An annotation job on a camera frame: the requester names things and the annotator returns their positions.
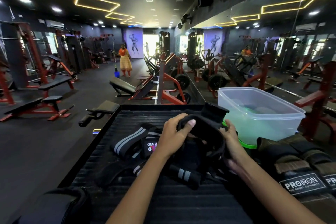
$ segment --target clear plastic container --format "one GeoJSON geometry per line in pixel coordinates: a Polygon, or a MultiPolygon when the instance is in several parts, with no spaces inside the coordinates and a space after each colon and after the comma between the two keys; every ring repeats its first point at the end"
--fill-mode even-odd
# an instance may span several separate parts
{"type": "Polygon", "coordinates": [[[230,111],[225,119],[249,145],[256,145],[258,137],[279,141],[292,136],[305,117],[303,109],[254,87],[220,88],[218,105],[230,111]]]}

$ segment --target forearm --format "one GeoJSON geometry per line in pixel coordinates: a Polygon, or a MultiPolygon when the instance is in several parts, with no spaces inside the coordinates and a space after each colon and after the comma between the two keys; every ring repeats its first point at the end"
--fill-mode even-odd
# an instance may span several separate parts
{"type": "Polygon", "coordinates": [[[144,222],[155,185],[166,161],[166,158],[153,152],[139,176],[111,214],[107,224],[140,224],[144,222]]]}
{"type": "Polygon", "coordinates": [[[241,178],[280,224],[323,224],[311,211],[290,195],[252,159],[243,167],[241,178]]]}

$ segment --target bright doorway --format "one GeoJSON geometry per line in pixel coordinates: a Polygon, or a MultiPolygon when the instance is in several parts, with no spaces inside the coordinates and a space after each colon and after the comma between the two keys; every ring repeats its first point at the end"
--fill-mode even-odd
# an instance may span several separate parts
{"type": "Polygon", "coordinates": [[[155,54],[156,43],[159,42],[159,35],[155,34],[143,35],[143,51],[147,56],[146,42],[148,43],[148,54],[151,57],[155,54]]]}

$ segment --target left hand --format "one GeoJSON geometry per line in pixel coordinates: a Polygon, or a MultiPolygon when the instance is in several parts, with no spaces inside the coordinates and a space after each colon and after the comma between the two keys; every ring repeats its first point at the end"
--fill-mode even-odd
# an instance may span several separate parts
{"type": "Polygon", "coordinates": [[[181,113],[165,123],[154,153],[168,159],[182,146],[188,133],[196,124],[195,120],[190,120],[183,129],[177,132],[177,125],[185,116],[187,116],[186,113],[181,113]]]}

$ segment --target air conditioner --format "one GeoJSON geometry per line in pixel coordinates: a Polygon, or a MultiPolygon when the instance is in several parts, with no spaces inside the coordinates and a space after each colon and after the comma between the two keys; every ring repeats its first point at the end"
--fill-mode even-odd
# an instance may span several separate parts
{"type": "Polygon", "coordinates": [[[315,30],[317,26],[317,23],[310,23],[305,25],[298,25],[296,26],[296,31],[309,31],[309,30],[315,30]]]}
{"type": "Polygon", "coordinates": [[[45,20],[45,24],[48,28],[64,28],[64,24],[58,21],[45,20]]]}

